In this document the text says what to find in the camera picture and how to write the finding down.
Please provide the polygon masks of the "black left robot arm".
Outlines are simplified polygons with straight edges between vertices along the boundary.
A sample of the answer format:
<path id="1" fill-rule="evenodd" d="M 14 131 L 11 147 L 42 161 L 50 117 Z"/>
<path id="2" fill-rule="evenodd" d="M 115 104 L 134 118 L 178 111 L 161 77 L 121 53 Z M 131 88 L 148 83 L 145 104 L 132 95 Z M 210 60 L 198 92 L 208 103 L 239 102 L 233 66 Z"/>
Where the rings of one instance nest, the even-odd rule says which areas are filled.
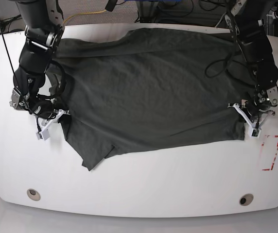
<path id="1" fill-rule="evenodd" d="M 264 18 L 275 0 L 227 0 L 227 16 L 236 34 L 250 75 L 256 79 L 255 91 L 245 107 L 252 117 L 278 106 L 278 68 L 264 29 Z"/>

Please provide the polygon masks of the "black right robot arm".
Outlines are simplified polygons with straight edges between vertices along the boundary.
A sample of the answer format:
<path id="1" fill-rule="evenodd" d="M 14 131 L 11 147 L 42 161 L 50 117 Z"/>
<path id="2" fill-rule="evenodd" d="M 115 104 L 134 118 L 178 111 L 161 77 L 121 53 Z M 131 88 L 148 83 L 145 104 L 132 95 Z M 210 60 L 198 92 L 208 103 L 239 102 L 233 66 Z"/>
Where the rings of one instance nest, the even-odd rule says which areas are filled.
<path id="1" fill-rule="evenodd" d="M 26 24 L 25 44 L 13 76 L 11 106 L 43 119 L 55 117 L 55 95 L 39 94 L 45 84 L 46 70 L 64 32 L 64 15 L 56 0 L 17 0 L 19 13 Z"/>

